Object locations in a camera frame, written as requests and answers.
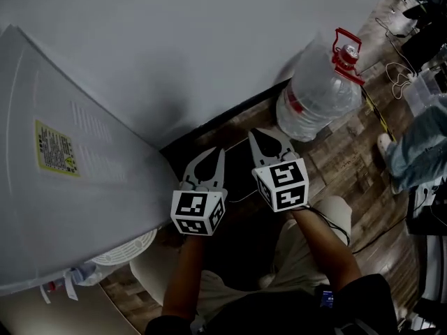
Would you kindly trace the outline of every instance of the white fan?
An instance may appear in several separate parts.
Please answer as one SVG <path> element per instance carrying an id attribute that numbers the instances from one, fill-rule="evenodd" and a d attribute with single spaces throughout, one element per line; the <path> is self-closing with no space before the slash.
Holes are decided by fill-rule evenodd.
<path id="1" fill-rule="evenodd" d="M 141 254 L 154 241 L 156 229 L 92 259 L 98 265 L 119 265 Z"/>

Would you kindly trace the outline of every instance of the white appliance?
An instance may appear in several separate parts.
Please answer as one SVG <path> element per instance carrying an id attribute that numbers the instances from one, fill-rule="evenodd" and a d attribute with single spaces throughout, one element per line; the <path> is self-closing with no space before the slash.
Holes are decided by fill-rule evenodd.
<path id="1" fill-rule="evenodd" d="M 163 156 L 9 26 L 0 37 L 0 294 L 170 220 Z"/>

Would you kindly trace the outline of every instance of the beige shorts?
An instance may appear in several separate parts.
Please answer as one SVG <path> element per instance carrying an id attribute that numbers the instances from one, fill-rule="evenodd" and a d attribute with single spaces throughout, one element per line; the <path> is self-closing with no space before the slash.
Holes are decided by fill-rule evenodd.
<path id="1" fill-rule="evenodd" d="M 320 201 L 316 208 L 334 224 L 351 236 L 351 208 L 338 196 Z M 347 244 L 346 236 L 334 230 Z M 158 303 L 163 303 L 169 277 L 175 269 L 178 252 L 160 246 L 149 247 L 131 261 L 134 276 Z M 290 292 L 304 290 L 313 293 L 320 284 L 328 284 L 314 262 L 304 235 L 295 220 L 288 220 L 279 234 L 274 255 L 272 281 L 262 290 L 245 292 L 227 287 L 221 277 L 212 271 L 202 271 L 197 311 L 205 321 L 210 321 L 223 307 L 256 292 Z"/>

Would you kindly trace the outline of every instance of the jeans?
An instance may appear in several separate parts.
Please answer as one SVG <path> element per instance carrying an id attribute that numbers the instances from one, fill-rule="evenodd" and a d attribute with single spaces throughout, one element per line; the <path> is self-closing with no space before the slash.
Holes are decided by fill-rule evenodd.
<path id="1" fill-rule="evenodd" d="M 447 174 L 447 95 L 419 114 L 402 139 L 386 149 L 398 192 Z"/>

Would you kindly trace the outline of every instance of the cable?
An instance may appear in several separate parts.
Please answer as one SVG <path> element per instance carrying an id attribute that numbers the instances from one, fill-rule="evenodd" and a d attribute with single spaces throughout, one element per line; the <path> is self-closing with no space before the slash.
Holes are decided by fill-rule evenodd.
<path id="1" fill-rule="evenodd" d="M 415 76 L 417 75 L 417 73 L 416 73 L 416 70 L 415 70 L 415 69 L 413 68 L 413 66 L 411 65 L 410 61 L 409 61 L 409 60 L 408 60 L 402 53 L 400 53 L 400 51 L 397 49 L 397 47 L 396 47 L 396 45 L 394 44 L 394 42 L 391 41 L 391 38 L 390 38 L 390 36 L 388 35 L 388 33 L 392 34 L 394 37 L 404 38 L 404 37 L 407 37 L 407 36 L 411 33 L 411 31 L 410 31 L 407 35 L 403 35 L 403 34 L 400 34 L 400 33 L 398 33 L 398 34 L 394 34 L 393 32 L 391 32 L 391 30 L 388 28 L 388 26 L 385 24 L 385 22 L 383 22 L 382 20 L 380 20 L 378 17 L 376 17 L 375 20 L 376 20 L 376 22 L 379 24 L 379 26 L 383 27 L 383 28 L 386 30 L 386 32 L 385 32 L 385 37 L 388 39 L 388 41 L 390 42 L 390 44 L 394 47 L 395 51 L 396 51 L 396 52 L 399 54 L 399 56 L 401 56 L 401 58 L 403 58 L 403 60 L 405 60 L 405 61 L 408 63 L 408 65 L 411 67 L 411 69 L 410 69 L 410 68 L 408 68 L 408 67 L 406 67 L 406 66 L 404 66 L 404 65 L 402 65 L 402 64 L 399 64 L 399 63 L 397 63 L 397 62 L 390 62 L 389 64 L 387 64 L 387 65 L 385 66 L 385 72 L 386 72 L 386 75 L 388 76 L 388 79 L 389 79 L 389 80 L 392 82 L 392 84 L 393 84 L 393 86 L 391 87 L 391 91 L 392 91 L 392 93 L 393 93 L 393 96 L 394 96 L 395 99 L 399 100 L 399 99 L 402 98 L 402 92 L 404 91 L 404 88 L 405 88 L 406 86 L 410 85 L 411 82 L 410 82 L 409 78 L 408 78 L 406 75 L 402 74 L 402 73 L 398 73 L 398 74 L 397 74 L 397 81 L 396 81 L 396 82 L 393 81 L 393 79 L 391 78 L 390 74 L 388 73 L 388 67 L 389 67 L 390 65 L 397 64 L 398 66 L 401 66 L 401 67 L 403 67 L 403 68 L 409 70 L 410 73 L 413 75 L 413 77 L 415 77 Z M 401 76 L 402 76 L 403 78 L 406 78 L 406 81 L 400 83 L 400 77 L 401 77 Z M 397 96 L 395 95 L 395 87 L 400 87 L 400 94 L 399 94 L 399 97 L 397 97 Z"/>
<path id="2" fill-rule="evenodd" d="M 392 64 L 397 64 L 398 66 L 401 66 L 401 67 L 405 68 L 406 70 L 409 70 L 411 73 L 413 73 L 413 71 L 410 68 L 405 67 L 403 64 L 399 64 L 397 62 L 390 62 L 389 64 L 386 64 L 386 66 L 385 66 L 386 75 L 388 76 L 388 79 L 393 83 L 393 86 L 391 87 L 391 91 L 393 93 L 393 97 L 396 98 L 397 100 L 399 100 L 399 99 L 402 98 L 402 92 L 404 91 L 404 87 L 409 86 L 411 84 L 411 82 L 410 82 L 410 79 L 406 75 L 404 75 L 403 73 L 398 73 L 397 74 L 397 81 L 396 82 L 393 81 L 393 79 L 391 78 L 390 74 L 388 73 L 388 66 L 390 66 Z M 399 83 L 400 76 L 402 76 L 403 78 L 406 78 L 406 81 L 403 82 L 403 83 Z M 399 97 L 396 97 L 396 95 L 394 93 L 394 88 L 395 87 L 400 87 L 400 95 L 399 95 Z"/>
<path id="3" fill-rule="evenodd" d="M 413 212 L 415 212 L 415 210 L 417 210 L 419 207 L 421 207 L 421 206 L 423 205 L 423 203 L 426 201 L 427 196 L 428 196 L 428 190 L 427 190 L 426 188 L 424 188 L 424 194 L 425 194 L 425 198 L 424 198 L 424 200 L 420 203 L 419 206 L 417 206 L 417 207 L 413 210 Z"/>
<path id="4" fill-rule="evenodd" d="M 438 216 L 436 216 L 433 211 L 432 211 L 432 205 L 430 205 L 430 212 L 432 213 L 433 217 L 435 217 L 439 222 L 441 222 L 443 225 L 445 225 L 447 227 L 447 223 L 445 223 L 444 221 L 442 221 Z"/>
<path id="5" fill-rule="evenodd" d="M 258 189 L 256 189 L 255 191 L 250 192 L 247 196 L 244 196 L 243 198 L 241 198 L 241 199 L 238 200 L 238 201 L 230 201 L 230 200 L 228 200 L 228 202 L 231 202 L 231 203 L 233 203 L 233 204 L 235 204 L 236 202 L 241 202 L 241 201 L 245 200 L 247 197 L 253 195 L 257 190 L 258 190 Z"/>
<path id="6" fill-rule="evenodd" d="M 320 212 L 316 208 L 314 208 L 312 206 L 308 206 L 308 205 L 300 206 L 300 208 L 297 209 L 297 211 L 299 211 L 301 209 L 307 209 L 309 211 L 314 212 L 315 214 L 319 215 L 328 224 L 328 226 L 330 228 L 332 228 L 333 230 L 339 230 L 346 237 L 346 242 L 347 242 L 347 244 L 349 246 L 349 244 L 351 243 L 351 238 L 349 237 L 348 233 L 343 228 L 341 228 L 338 225 L 336 225 L 335 223 L 333 223 L 328 217 L 326 217 L 325 214 L 323 214 L 322 212 Z"/>
<path id="7" fill-rule="evenodd" d="M 377 236 L 376 238 L 374 238 L 370 243 L 366 244 L 365 246 L 363 246 L 361 249 L 359 249 L 358 251 L 352 252 L 352 254 L 357 254 L 360 253 L 361 251 L 363 251 L 364 249 L 368 248 L 369 246 L 371 246 L 375 241 L 377 241 L 380 237 L 386 235 L 388 232 L 390 232 L 394 227 L 396 227 L 397 225 L 399 225 L 399 223 L 401 223 L 404 219 L 406 218 L 403 217 L 400 220 L 398 220 L 398 222 L 396 222 L 394 225 L 392 225 L 390 228 L 388 228 L 386 231 L 383 231 L 379 236 Z"/>

